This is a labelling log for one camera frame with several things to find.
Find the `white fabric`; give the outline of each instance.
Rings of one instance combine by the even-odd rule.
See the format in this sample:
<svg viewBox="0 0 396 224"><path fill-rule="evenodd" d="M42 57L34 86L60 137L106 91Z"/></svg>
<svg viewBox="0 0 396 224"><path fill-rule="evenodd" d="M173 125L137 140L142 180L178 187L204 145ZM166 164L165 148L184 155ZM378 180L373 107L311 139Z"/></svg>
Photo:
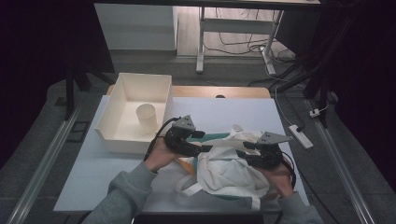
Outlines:
<svg viewBox="0 0 396 224"><path fill-rule="evenodd" d="M177 183L177 192L191 196L203 189L213 195L249 197L252 199L251 209L260 210L260 198L267 193L270 185L262 173L238 158L235 150L246 150L244 141L256 142L261 136L262 132L243 132L239 125L234 125L226 138L204 142L203 145L213 147L198 156L197 183L183 189L194 178L186 176Z"/></svg>

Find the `human hand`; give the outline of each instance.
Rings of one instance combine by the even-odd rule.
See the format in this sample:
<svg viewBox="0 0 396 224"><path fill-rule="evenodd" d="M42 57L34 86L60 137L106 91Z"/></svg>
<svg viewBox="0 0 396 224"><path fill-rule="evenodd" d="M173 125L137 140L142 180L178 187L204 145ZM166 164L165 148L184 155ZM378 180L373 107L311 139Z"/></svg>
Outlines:
<svg viewBox="0 0 396 224"><path fill-rule="evenodd" d="M290 171L284 164L280 163L277 167L270 170L265 170L261 167L254 168L267 178L270 185L276 189L282 198L286 198L294 193L291 186Z"/></svg>
<svg viewBox="0 0 396 224"><path fill-rule="evenodd" d="M163 137L159 137L150 155L144 161L144 163L151 172L155 173L164 166L168 165L169 163L180 157L184 157L184 156L180 154L176 154L171 149L169 149L166 146Z"/></svg>

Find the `person's arm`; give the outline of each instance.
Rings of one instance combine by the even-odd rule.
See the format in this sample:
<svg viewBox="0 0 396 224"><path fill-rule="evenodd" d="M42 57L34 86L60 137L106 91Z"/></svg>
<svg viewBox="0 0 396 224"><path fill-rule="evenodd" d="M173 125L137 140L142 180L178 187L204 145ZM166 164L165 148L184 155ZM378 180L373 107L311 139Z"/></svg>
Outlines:
<svg viewBox="0 0 396 224"><path fill-rule="evenodd" d="M264 170L255 167L262 172L268 182L276 189L280 198L278 199L283 217L283 224L305 224L323 223L317 209L310 205L306 206L299 192L294 192L291 186L290 172L285 165L280 164L272 170Z"/></svg>
<svg viewBox="0 0 396 224"><path fill-rule="evenodd" d="M131 223L152 192L151 182L157 171L178 157L166 147L163 138L159 138L146 161L130 173L120 172L110 182L107 196L83 223Z"/></svg>

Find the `table leg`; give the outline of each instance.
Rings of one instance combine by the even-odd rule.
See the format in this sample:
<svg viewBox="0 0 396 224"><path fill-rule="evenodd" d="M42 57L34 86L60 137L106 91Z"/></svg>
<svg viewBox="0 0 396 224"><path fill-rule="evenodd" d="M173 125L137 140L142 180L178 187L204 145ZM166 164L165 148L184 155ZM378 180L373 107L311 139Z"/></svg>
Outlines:
<svg viewBox="0 0 396 224"><path fill-rule="evenodd" d="M274 20L273 27L271 29L271 33L268 36L267 45L265 47L260 48L260 50L262 51L262 57L264 58L264 61L265 61L265 66L266 66L268 75L270 75L270 76L276 74L275 68L271 62L271 57L269 55L269 52L271 50L272 43L274 42L275 34L276 34L277 27L280 22L280 18L282 17L282 13L283 13L283 11L279 11L276 16L276 19Z"/></svg>
<svg viewBox="0 0 396 224"><path fill-rule="evenodd" d="M199 43L197 54L196 72L202 74L204 72L204 29L205 29L205 8L202 7L201 18L199 20Z"/></svg>

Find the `black cable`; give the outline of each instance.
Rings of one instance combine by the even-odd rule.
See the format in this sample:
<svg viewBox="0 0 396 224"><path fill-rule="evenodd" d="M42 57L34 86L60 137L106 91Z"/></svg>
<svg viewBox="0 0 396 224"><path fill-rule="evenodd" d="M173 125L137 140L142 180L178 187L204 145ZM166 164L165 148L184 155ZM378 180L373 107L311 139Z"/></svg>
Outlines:
<svg viewBox="0 0 396 224"><path fill-rule="evenodd" d="M67 221L70 219L70 215L68 215L67 217L66 217L66 219L64 220L64 224L67 224Z"/></svg>
<svg viewBox="0 0 396 224"><path fill-rule="evenodd" d="M291 156L289 156L289 154L286 153L286 152L284 152L284 151L282 151L282 154L283 154L283 155L286 155L286 156L289 158L289 160L290 160L290 162L291 162L291 168L293 168L293 171L294 171L294 170L295 170L295 167L294 167L294 162L293 162L293 160L291 159Z"/></svg>
<svg viewBox="0 0 396 224"><path fill-rule="evenodd" d="M247 84L247 86L248 87L251 87L251 85L253 85L253 84L256 84L256 83L263 83L263 82L266 82L266 81L272 81L272 80L274 80L273 78L264 78L264 79L259 79L259 80L252 80L252 81L250 81L248 84Z"/></svg>
<svg viewBox="0 0 396 224"><path fill-rule="evenodd" d="M250 14L250 9L245 9L245 10L241 13L241 16L244 15L244 14L247 14L246 17L244 18L244 19L247 19L247 18L248 18L248 15Z"/></svg>
<svg viewBox="0 0 396 224"><path fill-rule="evenodd" d="M261 47L265 47L266 45L264 45L264 44L260 44L260 45L252 45L252 46L250 46L250 47L248 47L249 48L249 50L251 50L252 52L258 52L258 53L262 53L263 51L264 51L264 49L260 49L260 50L257 50L257 51L254 51L254 49L259 49L259 48L261 48Z"/></svg>
<svg viewBox="0 0 396 224"><path fill-rule="evenodd" d="M207 81L206 83L208 83L208 84L212 84L213 86L220 86L219 84L217 84L217 83L214 83L214 82L212 82L212 81Z"/></svg>
<svg viewBox="0 0 396 224"><path fill-rule="evenodd" d="M309 189L311 189L312 193L315 195L315 197L318 199L319 203L323 206L323 208L327 211L327 213L330 215L330 217L332 217L332 220L334 220L335 223L340 224L340 222L337 220L337 218L332 214L332 212L329 210L329 208L326 206L326 204L324 204L324 202L319 198L319 196L317 195L317 193L314 191L314 189L312 188L312 186L309 184L308 180L305 178L305 175L303 174L303 172L301 171L300 167L298 166L297 162L296 162L296 167L297 170L300 172L300 176L303 178L303 180L305 181L306 185L309 187Z"/></svg>
<svg viewBox="0 0 396 224"><path fill-rule="evenodd" d="M280 74L278 77L279 79L283 79L286 76L288 76L294 69L296 69L298 66L300 65L299 62L295 62L294 64L292 64L288 69L286 69L286 71L284 71L282 74ZM268 87L268 91L271 91L271 88L280 80L276 80L270 87Z"/></svg>
<svg viewBox="0 0 396 224"><path fill-rule="evenodd" d="M216 18L218 18L219 17L219 15L218 15L218 8L216 7L216 9L215 9L215 12L216 12ZM259 9L257 9L257 13L256 13L256 20L258 19L258 17L259 17ZM247 48L248 49L250 49L250 47L249 47L249 45L250 45L250 43L258 43L258 42L263 42L263 41L267 41L268 40L268 38L267 39L263 39L263 40L251 40L251 38L253 37L253 34L251 34L250 35L250 39L249 39L249 41L244 41L244 42L234 42L234 43L225 43L224 41L223 41L223 39L222 39L222 37L221 37L221 33L219 33L219 39L220 39L220 42L223 44L223 45L241 45L241 44L247 44ZM222 51L222 52L224 52L224 53L231 53L231 52L228 52L228 51L223 51L223 50L221 50L221 49L212 49L212 50L218 50L218 51Z"/></svg>
<svg viewBox="0 0 396 224"><path fill-rule="evenodd" d="M282 57L279 56L280 53L285 52L286 50L289 50L289 49L283 49L283 50L281 50L276 56L275 56L274 53L271 51L271 53L273 54L272 59L273 59L276 63L279 63L279 64L294 63L294 62L296 62L296 59L295 59L295 58L289 58L289 57L284 57L284 58L282 58Z"/></svg>
<svg viewBox="0 0 396 224"><path fill-rule="evenodd" d="M78 220L78 224L81 224L81 223L85 220L85 218L87 218L87 216L90 215L90 213L91 213L91 212L85 213L85 214Z"/></svg>
<svg viewBox="0 0 396 224"><path fill-rule="evenodd" d="M283 212L282 211L280 211L279 212L279 215L277 216L277 218L276 218L276 220L275 220L275 224L279 224L280 223L280 220L282 219L282 217L283 217Z"/></svg>
<svg viewBox="0 0 396 224"><path fill-rule="evenodd" d="M250 52L255 52L255 51L249 50L249 51L245 51L245 52L237 52L237 53L235 53L235 52L229 52L229 51L222 50L222 49L210 49L210 48L208 48L208 47L205 45L205 43L203 43L203 44L204 44L204 47L205 47L206 49L208 49L208 50L215 50L215 51L220 51L220 52L223 52L223 53L228 53L228 54L233 54L233 55L241 55L241 54L247 54L247 53L250 53Z"/></svg>
<svg viewBox="0 0 396 224"><path fill-rule="evenodd" d="M168 125L170 122L172 121L176 121L180 118L172 118L169 119L168 121L166 121L163 126L161 127L161 129L157 132L157 134L155 134L154 139L152 139L152 141L150 142L149 146L148 146L148 151L146 152L146 156L145 159L143 159L143 161L146 161L149 158L149 154L151 153L152 149L154 149L154 145L157 142L158 137L160 136L161 132L163 131L163 129L166 127L166 125Z"/></svg>
<svg viewBox="0 0 396 224"><path fill-rule="evenodd" d="M281 163L283 165L285 165L286 168L288 168L290 175L291 175L291 187L294 189L294 187L296 186L296 182L297 182L296 173L294 172L294 170L291 168L291 166L286 161L282 160Z"/></svg>

